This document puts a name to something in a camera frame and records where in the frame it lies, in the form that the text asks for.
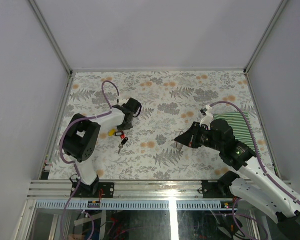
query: striped fabric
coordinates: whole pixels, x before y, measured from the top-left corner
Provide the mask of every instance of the striped fabric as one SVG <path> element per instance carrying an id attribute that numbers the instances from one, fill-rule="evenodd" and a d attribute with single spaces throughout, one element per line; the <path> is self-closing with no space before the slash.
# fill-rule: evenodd
<path id="1" fill-rule="evenodd" d="M 243 113 L 248 119 L 248 122 L 250 123 L 248 112 L 245 111 Z M 213 117 L 214 119 L 226 120 L 227 123 L 233 128 L 233 134 L 235 136 L 235 139 L 245 143 L 249 148 L 255 151 L 249 129 L 244 121 L 244 118 L 239 112 L 214 114 Z"/>

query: floral tablecloth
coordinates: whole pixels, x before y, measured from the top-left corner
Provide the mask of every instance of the floral tablecloth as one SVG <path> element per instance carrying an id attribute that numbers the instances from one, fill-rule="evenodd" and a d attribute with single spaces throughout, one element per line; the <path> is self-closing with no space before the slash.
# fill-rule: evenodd
<path id="1" fill-rule="evenodd" d="M 101 179 L 218 179 L 230 167 L 223 163 L 217 151 L 185 146 L 179 151 L 173 141 L 193 121 L 200 121 L 202 106 L 218 100 L 231 101 L 249 112 L 262 160 L 273 170 L 242 71 L 78 72 L 59 138 L 74 114 L 94 116 L 108 110 L 101 93 L 104 80 L 114 82 L 123 98 L 133 97 L 141 102 L 142 111 L 133 120 L 133 128 L 125 131 L 129 140 L 120 154 L 117 150 L 121 139 L 108 136 L 107 132 L 99 133 L 91 158 Z M 105 84 L 105 90 L 110 102 L 115 104 L 117 96 L 113 86 Z M 213 108 L 214 113 L 232 111 L 231 106 L 224 104 Z M 72 165 L 60 160 L 58 145 L 52 162 L 49 179 L 68 179 L 74 173 Z"/>

